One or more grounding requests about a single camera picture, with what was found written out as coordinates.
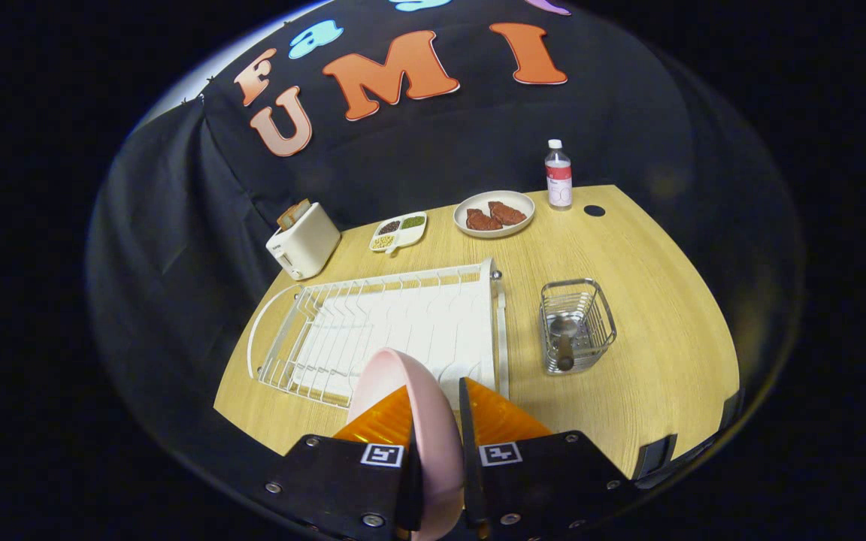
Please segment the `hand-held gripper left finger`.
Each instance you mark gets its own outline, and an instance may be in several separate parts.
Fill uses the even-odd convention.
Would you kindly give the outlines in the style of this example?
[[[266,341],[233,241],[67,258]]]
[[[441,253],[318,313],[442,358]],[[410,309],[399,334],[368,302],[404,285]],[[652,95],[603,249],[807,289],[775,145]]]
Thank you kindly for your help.
[[[333,437],[306,434],[262,483],[262,506],[333,540],[416,540],[424,482],[402,385]]]

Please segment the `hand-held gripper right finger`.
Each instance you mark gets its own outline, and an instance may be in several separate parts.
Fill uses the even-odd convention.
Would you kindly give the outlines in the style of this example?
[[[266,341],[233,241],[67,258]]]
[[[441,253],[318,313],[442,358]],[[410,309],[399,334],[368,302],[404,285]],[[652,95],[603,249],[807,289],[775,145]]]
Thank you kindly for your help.
[[[581,540],[636,504],[635,482],[581,431],[478,439],[478,386],[459,383],[466,521],[479,539]]]

